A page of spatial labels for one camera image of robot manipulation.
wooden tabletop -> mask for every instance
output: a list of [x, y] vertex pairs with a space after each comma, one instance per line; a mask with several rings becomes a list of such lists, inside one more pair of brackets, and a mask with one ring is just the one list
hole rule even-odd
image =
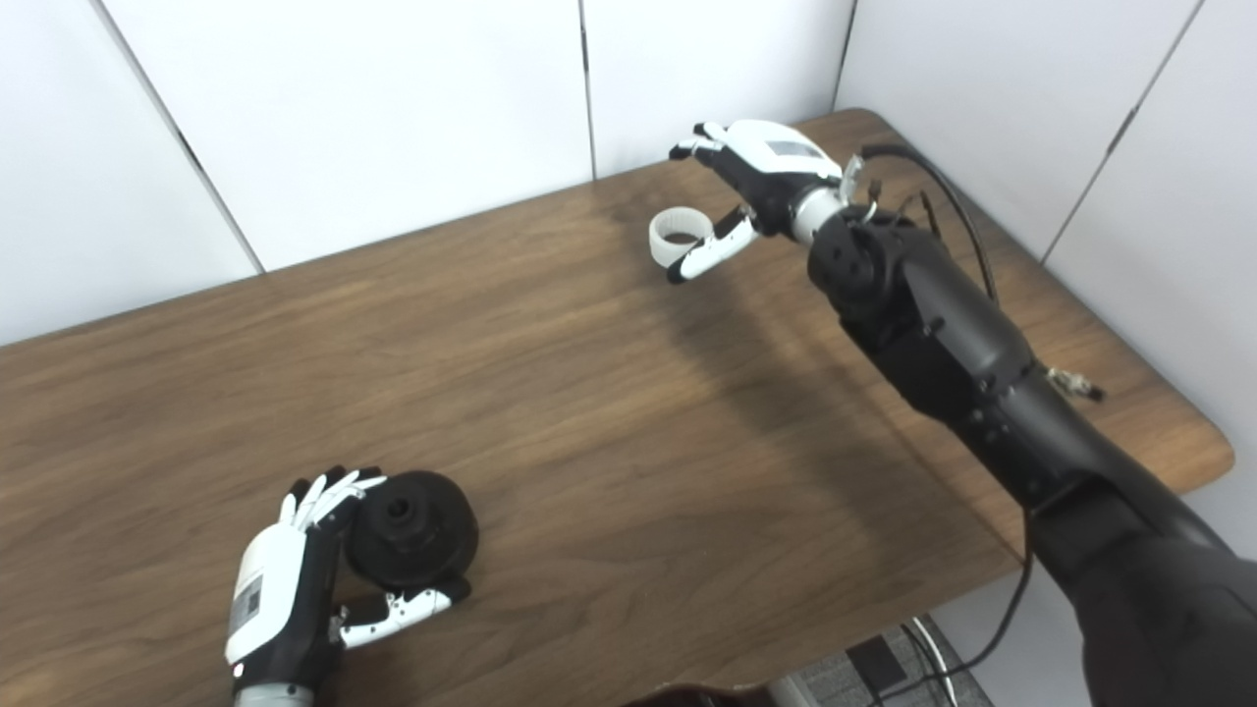
[[[897, 140], [865, 112], [802, 128], [838, 161]], [[871, 172], [884, 203], [926, 184]], [[348, 654], [341, 707], [758, 683], [1011, 571], [1017, 509], [845, 340], [797, 247], [664, 282], [651, 216], [734, 203], [661, 164], [0, 350], [0, 701], [228, 704], [241, 551], [334, 463], [441, 470], [481, 525], [471, 599]], [[975, 216], [1041, 357], [1109, 389], [1096, 424], [1177, 491], [1231, 467]]]

white robotic hand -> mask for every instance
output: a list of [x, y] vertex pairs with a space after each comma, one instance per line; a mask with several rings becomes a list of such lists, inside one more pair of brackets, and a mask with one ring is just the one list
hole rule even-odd
[[843, 171], [803, 133], [768, 121], [737, 121], [728, 128], [699, 123], [694, 132], [698, 137], [678, 142], [669, 157], [693, 156], [732, 186], [744, 204], [669, 267], [667, 279], [672, 283], [694, 279], [760, 235], [794, 238], [791, 225], [803, 198], [825, 189], [848, 203], [862, 166], [859, 157], [852, 157]]
[[470, 594], [459, 579], [333, 609], [343, 535], [386, 481], [377, 468], [341, 467], [313, 483], [300, 479], [284, 496], [278, 522], [249, 543], [225, 650], [238, 706], [312, 704], [346, 648], [392, 635]]

white plastic ring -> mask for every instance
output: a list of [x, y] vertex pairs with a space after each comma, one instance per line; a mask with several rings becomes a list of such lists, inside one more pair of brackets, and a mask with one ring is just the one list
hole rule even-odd
[[[703, 211], [689, 206], [665, 209], [650, 220], [650, 255], [660, 267], [666, 268], [713, 233], [715, 229], [711, 226], [711, 219]], [[691, 243], [667, 240], [667, 237], [678, 234], [694, 237], [695, 240]]]

black rubber wheel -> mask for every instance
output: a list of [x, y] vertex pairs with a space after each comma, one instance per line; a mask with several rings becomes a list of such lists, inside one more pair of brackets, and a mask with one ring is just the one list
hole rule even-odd
[[406, 472], [367, 492], [344, 552], [363, 579], [405, 591], [461, 577], [479, 542], [471, 504], [456, 483], [436, 472]]

white wall panel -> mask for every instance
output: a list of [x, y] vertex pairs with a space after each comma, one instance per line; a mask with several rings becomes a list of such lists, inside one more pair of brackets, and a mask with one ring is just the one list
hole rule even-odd
[[[1205, 0], [1047, 259], [1231, 440], [1236, 468], [1188, 503], [1247, 557], [1257, 557], [1254, 30], [1257, 5]], [[982, 618], [1012, 584], [935, 611], [962, 654], [987, 640]], [[996, 704], [1086, 703], [1081, 635], [1050, 584], [1032, 582], [1003, 647], [974, 671]]]
[[836, 107], [881, 113], [1042, 255], [1194, 5], [861, 3]]
[[106, 0], [266, 268], [591, 177], [576, 0]]
[[851, 4], [585, 0], [598, 176], [667, 159], [696, 122], [828, 113]]
[[0, 343], [254, 273], [92, 5], [0, 3]]

